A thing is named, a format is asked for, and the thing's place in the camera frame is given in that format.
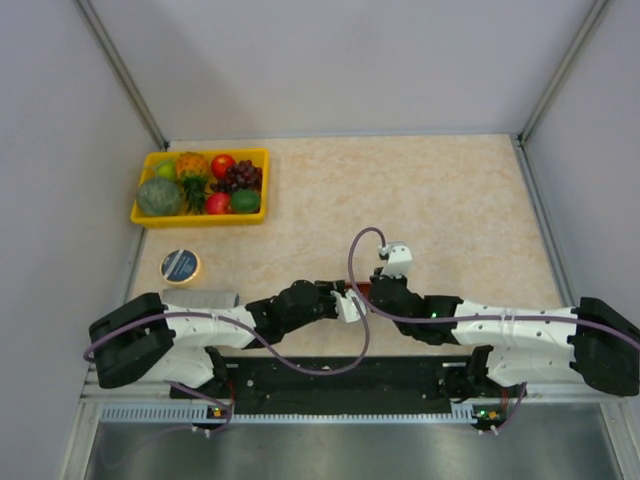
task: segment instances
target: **white wall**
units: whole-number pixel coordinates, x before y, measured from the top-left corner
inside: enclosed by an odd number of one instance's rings
[[[170,140],[519,132],[593,0],[94,0]]]
[[[638,25],[640,2],[613,2],[529,151],[577,293],[640,326]]]
[[[0,478],[55,478],[152,143],[70,0],[0,17]]]

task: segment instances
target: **grapes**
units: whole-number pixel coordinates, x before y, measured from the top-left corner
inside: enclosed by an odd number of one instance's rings
[[[240,189],[262,189],[262,168],[255,167],[251,160],[242,160],[227,168],[225,177],[218,183],[211,184],[213,192],[222,192],[229,195]]]

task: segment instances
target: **red tomato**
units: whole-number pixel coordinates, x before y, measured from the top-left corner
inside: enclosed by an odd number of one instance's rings
[[[227,173],[227,168],[231,165],[235,165],[235,160],[231,155],[223,153],[222,155],[216,155],[211,161],[211,173],[218,180],[222,180]]]
[[[231,195],[226,193],[214,193],[205,203],[209,215],[224,215],[231,212]]]

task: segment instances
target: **green melon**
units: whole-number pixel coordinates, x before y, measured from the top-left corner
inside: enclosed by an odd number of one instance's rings
[[[253,190],[238,190],[231,195],[231,210],[235,213],[253,213],[260,208],[260,195]]]
[[[180,187],[163,177],[154,177],[140,185],[136,200],[140,210],[150,217],[175,215],[183,203]]]

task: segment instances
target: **metal floor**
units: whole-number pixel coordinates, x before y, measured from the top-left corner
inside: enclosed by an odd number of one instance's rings
[[[86,480],[622,479],[598,405],[524,405],[497,438],[447,425],[236,425],[178,431],[117,470],[108,462],[167,425],[102,424]]]

